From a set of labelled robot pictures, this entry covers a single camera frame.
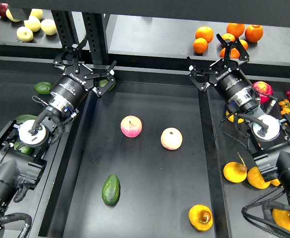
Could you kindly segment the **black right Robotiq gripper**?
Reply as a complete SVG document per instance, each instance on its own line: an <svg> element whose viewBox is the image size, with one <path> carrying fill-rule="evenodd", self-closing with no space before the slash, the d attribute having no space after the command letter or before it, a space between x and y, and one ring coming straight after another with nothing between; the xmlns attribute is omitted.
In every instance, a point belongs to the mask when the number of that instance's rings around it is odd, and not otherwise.
<svg viewBox="0 0 290 238"><path fill-rule="evenodd" d="M239 38L235 40L224 39L220 34L216 35L223 49L220 58L209 68L197 67L190 57L189 79L202 92L211 85L224 98L227 104L235 103L241 112L247 112L258 107L258 103L252 97L252 84L240 70L240 63L249 62L247 52L248 43Z"/></svg>

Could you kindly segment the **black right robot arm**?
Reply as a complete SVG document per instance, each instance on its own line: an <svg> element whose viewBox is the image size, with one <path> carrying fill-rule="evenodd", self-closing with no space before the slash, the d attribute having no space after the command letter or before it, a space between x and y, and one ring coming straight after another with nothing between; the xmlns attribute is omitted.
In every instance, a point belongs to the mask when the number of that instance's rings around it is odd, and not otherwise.
<svg viewBox="0 0 290 238"><path fill-rule="evenodd" d="M241 133L247 138L246 150L252 156L265 182L278 179L287 204L277 201L269 191L241 210L243 217L254 226L280 238L290 238L290 115L279 118L270 115L277 99L270 96L270 104L261 106L262 92L254 88L240 69L249 61L249 54L237 40L217 36L224 47L224 56L208 68L189 67L189 79L202 92L214 87L226 103L234 125L243 119L247 125Z"/></svg>

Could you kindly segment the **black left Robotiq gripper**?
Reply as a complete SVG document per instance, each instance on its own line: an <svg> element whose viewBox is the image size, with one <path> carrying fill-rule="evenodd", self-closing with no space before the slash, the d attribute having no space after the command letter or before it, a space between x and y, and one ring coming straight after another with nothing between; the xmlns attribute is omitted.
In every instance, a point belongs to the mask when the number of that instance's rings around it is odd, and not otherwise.
<svg viewBox="0 0 290 238"><path fill-rule="evenodd" d="M48 110L56 116L63 116L67 111L75 110L89 91L93 91L100 98L116 83L114 78L116 61L113 61L104 72L98 73L93 73L93 70L84 64L79 65L81 50L86 43L87 39L83 39L78 45L64 45L53 60L56 68L64 70L50 90L53 98L49 101ZM67 55L71 56L73 66L65 67L63 60ZM99 86L101 80L107 81L102 87Z"/></svg>

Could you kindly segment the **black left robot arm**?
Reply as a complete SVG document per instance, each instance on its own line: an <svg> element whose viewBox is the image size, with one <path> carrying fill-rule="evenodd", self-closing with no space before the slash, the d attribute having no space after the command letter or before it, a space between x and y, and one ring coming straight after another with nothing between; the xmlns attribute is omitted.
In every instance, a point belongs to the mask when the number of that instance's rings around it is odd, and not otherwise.
<svg viewBox="0 0 290 238"><path fill-rule="evenodd" d="M24 122L11 120L0 132L0 238L8 223L23 221L19 233L28 236L32 218L26 213L7 213L10 202L20 202L29 190L40 181L46 160L44 156L51 145L58 142L66 126L78 115L78 107L89 92L101 97L115 85L113 66L100 72L79 62L79 53L87 39L79 44L63 46L54 59L54 66L62 70L61 77L51 87L51 99L35 119Z"/></svg>

